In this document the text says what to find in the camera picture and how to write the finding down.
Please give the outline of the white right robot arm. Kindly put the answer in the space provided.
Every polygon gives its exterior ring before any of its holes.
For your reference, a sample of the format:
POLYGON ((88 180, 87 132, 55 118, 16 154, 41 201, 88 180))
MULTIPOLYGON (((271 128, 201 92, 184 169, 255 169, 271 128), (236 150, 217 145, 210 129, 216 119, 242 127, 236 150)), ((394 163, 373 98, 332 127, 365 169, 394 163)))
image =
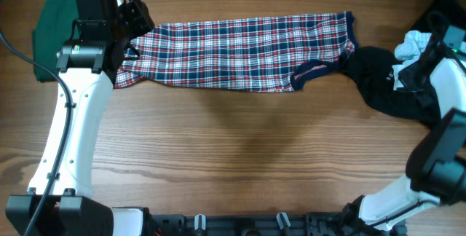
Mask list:
POLYGON ((389 232, 422 211, 465 201, 465 60, 444 58, 430 81, 443 118, 412 151, 405 173, 383 190, 363 196, 353 235, 389 232))

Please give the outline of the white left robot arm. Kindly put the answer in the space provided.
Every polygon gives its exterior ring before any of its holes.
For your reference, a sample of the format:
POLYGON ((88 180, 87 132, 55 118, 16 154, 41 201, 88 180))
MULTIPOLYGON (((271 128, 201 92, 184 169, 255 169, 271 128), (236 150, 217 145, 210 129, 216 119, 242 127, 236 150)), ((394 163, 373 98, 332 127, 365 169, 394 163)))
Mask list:
POLYGON ((6 215, 21 235, 154 235, 147 208, 92 198, 100 120, 131 41, 154 26, 141 0, 76 0, 78 18, 57 53, 58 99, 47 144, 24 195, 6 215))

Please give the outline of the white garment piece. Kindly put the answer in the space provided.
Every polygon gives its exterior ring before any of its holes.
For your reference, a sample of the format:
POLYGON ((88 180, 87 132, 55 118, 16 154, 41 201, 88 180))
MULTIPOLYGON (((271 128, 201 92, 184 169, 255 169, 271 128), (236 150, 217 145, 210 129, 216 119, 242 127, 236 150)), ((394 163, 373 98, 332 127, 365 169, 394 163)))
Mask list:
POLYGON ((403 43, 395 48, 394 56, 398 63, 392 65, 392 74, 394 77, 393 90, 401 90, 403 88, 403 83, 398 78, 399 73, 419 60, 427 47, 431 35, 431 33, 409 31, 404 36, 403 43))

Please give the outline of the black garment pile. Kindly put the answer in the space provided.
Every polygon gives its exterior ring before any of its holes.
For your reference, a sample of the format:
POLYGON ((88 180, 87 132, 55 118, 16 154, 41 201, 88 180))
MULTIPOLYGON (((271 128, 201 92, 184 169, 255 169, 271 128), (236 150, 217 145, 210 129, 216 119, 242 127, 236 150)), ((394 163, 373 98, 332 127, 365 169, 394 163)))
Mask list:
MULTIPOLYGON (((458 0, 433 0, 410 31, 432 33, 432 27, 447 22, 465 27, 465 8, 458 0)), ((339 71, 348 76, 366 104, 393 117, 417 120, 429 127, 441 120, 441 110, 434 88, 417 87, 412 76, 419 70, 419 60, 399 73, 401 90, 393 90, 392 65, 398 61, 394 53, 378 47, 361 47, 344 61, 339 71)))

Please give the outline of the plaid red blue shirt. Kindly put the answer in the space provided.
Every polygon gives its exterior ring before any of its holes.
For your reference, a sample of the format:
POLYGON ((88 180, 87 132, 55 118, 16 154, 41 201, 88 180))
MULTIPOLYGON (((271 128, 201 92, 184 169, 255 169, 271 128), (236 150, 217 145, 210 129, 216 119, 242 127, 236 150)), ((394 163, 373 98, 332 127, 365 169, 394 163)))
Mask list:
POLYGON ((297 91, 357 49, 354 21, 337 12, 158 25, 132 40, 114 86, 297 91))

